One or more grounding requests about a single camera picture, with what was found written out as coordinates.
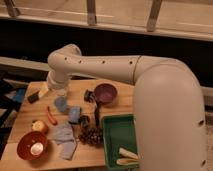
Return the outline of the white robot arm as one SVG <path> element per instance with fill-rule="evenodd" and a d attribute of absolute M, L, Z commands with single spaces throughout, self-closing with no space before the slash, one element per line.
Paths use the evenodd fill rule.
<path fill-rule="evenodd" d="M 48 56 L 47 84 L 76 73 L 131 84 L 140 171 L 207 171 L 204 98 L 183 62 L 144 55 L 89 56 L 69 44 Z"/>

